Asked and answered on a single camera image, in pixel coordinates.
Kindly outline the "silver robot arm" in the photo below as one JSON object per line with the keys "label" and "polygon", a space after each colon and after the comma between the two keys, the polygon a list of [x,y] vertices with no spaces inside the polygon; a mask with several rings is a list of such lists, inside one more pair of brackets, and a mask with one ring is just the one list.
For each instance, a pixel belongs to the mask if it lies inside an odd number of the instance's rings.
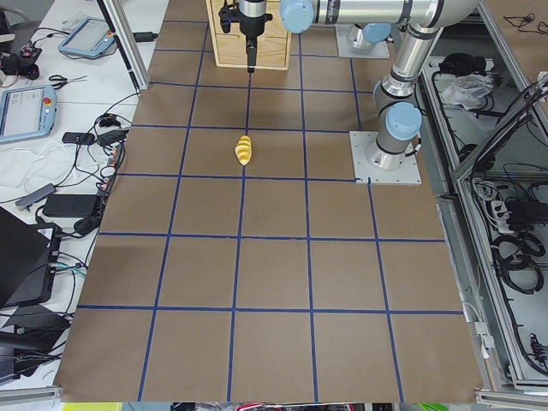
{"label": "silver robot arm", "polygon": [[357,50],[365,50],[385,41],[390,36],[390,23],[354,24],[348,39],[351,46]]}
{"label": "silver robot arm", "polygon": [[379,131],[366,149],[368,162],[381,170],[397,170],[419,133],[422,117],[408,102],[439,32],[467,17],[475,1],[282,1],[285,29],[303,33],[315,23],[404,23],[402,45],[390,72],[374,92]]}

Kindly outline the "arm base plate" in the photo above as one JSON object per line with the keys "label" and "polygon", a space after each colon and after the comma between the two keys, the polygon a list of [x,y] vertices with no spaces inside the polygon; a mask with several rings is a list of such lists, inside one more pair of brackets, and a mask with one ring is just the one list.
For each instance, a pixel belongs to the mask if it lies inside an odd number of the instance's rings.
{"label": "arm base plate", "polygon": [[357,184],[421,184],[420,171],[412,142],[406,151],[396,155],[383,152],[377,145],[377,132],[351,131],[350,147]]}
{"label": "arm base plate", "polygon": [[388,59],[387,39],[390,23],[339,24],[336,25],[339,57]]}

